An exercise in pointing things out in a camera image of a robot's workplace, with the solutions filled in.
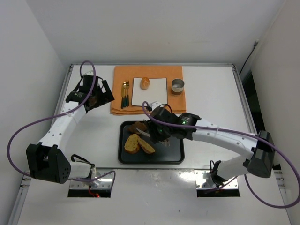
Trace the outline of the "metal tongs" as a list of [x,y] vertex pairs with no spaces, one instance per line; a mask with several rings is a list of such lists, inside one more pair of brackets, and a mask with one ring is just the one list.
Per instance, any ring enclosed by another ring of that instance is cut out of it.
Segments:
[[166,146],[166,147],[169,147],[169,146],[170,146],[170,142],[169,142],[168,139],[167,139],[167,140],[164,140],[164,141],[155,141],[155,140],[152,140],[152,139],[150,138],[150,134],[149,134],[149,133],[147,133],[147,132],[145,132],[145,131],[142,131],[142,130],[140,130],[140,129],[138,129],[138,128],[136,128],[136,130],[137,130],[139,133],[141,133],[143,136],[148,137],[154,144],[159,143],[159,144],[161,144],[161,145],[163,145],[163,146]]

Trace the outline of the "gold spoon green handle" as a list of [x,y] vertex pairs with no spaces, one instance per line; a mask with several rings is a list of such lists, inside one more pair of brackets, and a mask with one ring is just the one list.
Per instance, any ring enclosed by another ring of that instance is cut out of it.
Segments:
[[125,90],[125,107],[129,106],[129,80],[125,81],[126,83],[126,90]]

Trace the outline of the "sesame bread roll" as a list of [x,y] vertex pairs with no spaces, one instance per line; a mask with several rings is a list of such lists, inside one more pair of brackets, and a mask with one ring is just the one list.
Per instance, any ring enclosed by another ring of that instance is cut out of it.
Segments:
[[149,86],[150,86],[150,80],[149,80],[149,78],[143,77],[143,78],[141,79],[141,81],[140,81],[140,88],[141,88],[142,90],[146,90],[146,89],[149,88]]

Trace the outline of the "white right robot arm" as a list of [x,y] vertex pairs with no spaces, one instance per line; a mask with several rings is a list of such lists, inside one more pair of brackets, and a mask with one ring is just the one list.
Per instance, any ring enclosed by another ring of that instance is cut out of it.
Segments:
[[245,174],[271,177],[275,151],[270,133],[247,134],[229,130],[187,112],[177,116],[159,102],[143,102],[142,107],[145,112],[150,112],[145,123],[153,143],[165,143],[175,137],[210,143],[238,154],[230,160],[212,163],[207,180],[213,184],[221,186],[230,178]]

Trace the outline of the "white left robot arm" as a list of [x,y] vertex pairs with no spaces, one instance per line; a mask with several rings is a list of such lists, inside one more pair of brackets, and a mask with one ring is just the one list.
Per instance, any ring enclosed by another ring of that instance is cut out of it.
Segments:
[[96,178],[93,163],[80,159],[68,160],[64,151],[68,140],[79,121],[88,111],[114,100],[106,80],[92,75],[82,75],[81,80],[71,91],[58,117],[46,135],[37,144],[30,144],[26,149],[30,176],[63,184],[67,180],[79,179],[91,182]]

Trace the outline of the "right bread slice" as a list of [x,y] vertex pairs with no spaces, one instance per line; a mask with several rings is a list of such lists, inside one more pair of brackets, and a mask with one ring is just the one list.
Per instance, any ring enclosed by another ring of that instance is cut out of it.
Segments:
[[147,154],[153,154],[155,152],[155,149],[140,137],[138,138],[138,144],[141,146],[143,151]]

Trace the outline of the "bread slice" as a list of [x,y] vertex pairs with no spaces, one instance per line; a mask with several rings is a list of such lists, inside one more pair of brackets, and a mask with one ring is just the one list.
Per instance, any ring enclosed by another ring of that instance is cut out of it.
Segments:
[[153,154],[155,152],[155,149],[140,137],[138,138],[138,144],[141,146],[143,151],[147,154]]
[[138,139],[139,139],[139,136],[137,134],[130,135],[124,145],[125,152],[130,153],[130,154],[137,153],[140,149]]

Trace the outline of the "left bread slice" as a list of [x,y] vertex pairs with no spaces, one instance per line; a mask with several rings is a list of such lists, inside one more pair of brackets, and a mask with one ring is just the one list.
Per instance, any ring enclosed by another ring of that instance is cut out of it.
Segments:
[[130,154],[137,153],[140,149],[138,139],[139,139],[139,136],[137,134],[130,135],[124,145],[125,152],[130,153]]

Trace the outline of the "orange cloth placemat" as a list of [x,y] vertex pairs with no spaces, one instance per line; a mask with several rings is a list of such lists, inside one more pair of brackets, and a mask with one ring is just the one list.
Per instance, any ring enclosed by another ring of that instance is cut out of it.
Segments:
[[134,78],[166,78],[167,103],[171,106],[174,113],[183,113],[186,111],[185,92],[174,95],[171,90],[172,81],[176,78],[183,78],[182,66],[170,65],[124,65],[114,68],[112,93],[115,98],[110,106],[110,113],[113,115],[137,115],[143,114],[140,106],[130,105],[121,108],[121,89],[123,83],[128,80],[130,83],[129,95],[133,93]]

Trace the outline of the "brown croissant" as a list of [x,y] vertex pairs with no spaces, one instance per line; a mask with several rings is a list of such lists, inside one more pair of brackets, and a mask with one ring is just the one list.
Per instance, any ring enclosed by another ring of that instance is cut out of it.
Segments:
[[132,134],[140,135],[141,133],[138,131],[138,129],[143,131],[143,132],[146,132],[148,130],[145,123],[144,122],[139,122],[139,121],[136,121],[134,124],[129,126],[129,128],[127,130],[128,130],[128,132],[130,132]]

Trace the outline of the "black baking tray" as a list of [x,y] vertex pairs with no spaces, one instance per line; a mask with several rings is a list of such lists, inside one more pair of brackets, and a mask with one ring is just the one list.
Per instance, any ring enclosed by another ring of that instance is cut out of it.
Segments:
[[141,135],[141,138],[149,143],[155,150],[152,154],[147,154],[143,149],[137,153],[131,154],[125,151],[125,143],[132,134],[128,129],[133,125],[133,121],[125,121],[120,126],[118,160],[123,164],[180,164],[185,158],[184,142],[175,137],[169,138],[169,146],[160,143],[154,144],[151,140]]

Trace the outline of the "white square plate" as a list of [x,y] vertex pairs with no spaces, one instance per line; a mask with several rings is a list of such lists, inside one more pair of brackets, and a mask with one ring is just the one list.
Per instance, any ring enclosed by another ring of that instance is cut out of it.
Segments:
[[134,77],[133,89],[131,97],[132,106],[142,106],[144,101],[148,103],[160,102],[167,103],[167,79],[166,78],[150,78],[148,89],[143,90],[140,87],[142,78]]

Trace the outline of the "metal cup with brown sleeve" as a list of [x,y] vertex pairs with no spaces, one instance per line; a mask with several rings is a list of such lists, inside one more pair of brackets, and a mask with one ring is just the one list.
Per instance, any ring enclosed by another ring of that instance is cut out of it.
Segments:
[[176,78],[172,80],[171,91],[174,95],[180,95],[184,90],[185,83],[182,79]]

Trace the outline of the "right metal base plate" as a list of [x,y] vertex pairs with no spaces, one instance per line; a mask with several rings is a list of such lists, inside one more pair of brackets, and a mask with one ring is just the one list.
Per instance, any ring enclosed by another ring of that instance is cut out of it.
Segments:
[[212,190],[212,189],[224,189],[224,190],[238,190],[239,185],[236,177],[232,177],[227,181],[223,181],[221,185],[217,185],[212,181],[210,177],[210,170],[194,170],[195,185],[197,190]]

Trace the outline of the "metal base plate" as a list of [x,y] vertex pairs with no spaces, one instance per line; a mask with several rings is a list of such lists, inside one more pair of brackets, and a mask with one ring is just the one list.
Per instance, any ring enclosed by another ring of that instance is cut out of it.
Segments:
[[97,168],[96,173],[92,175],[92,182],[80,182],[71,180],[69,190],[110,190],[115,180],[115,172]]
[[195,185],[197,190],[212,190],[212,189],[224,189],[224,190],[238,190],[239,185],[236,177],[232,177],[227,181],[223,181],[221,185],[217,185],[212,181],[210,177],[210,170],[194,170]]

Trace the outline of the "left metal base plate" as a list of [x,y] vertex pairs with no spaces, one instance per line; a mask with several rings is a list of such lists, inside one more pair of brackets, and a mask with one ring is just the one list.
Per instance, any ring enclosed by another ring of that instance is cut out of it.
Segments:
[[97,168],[96,173],[92,175],[92,182],[80,182],[71,180],[69,190],[110,190],[115,180],[115,172]]

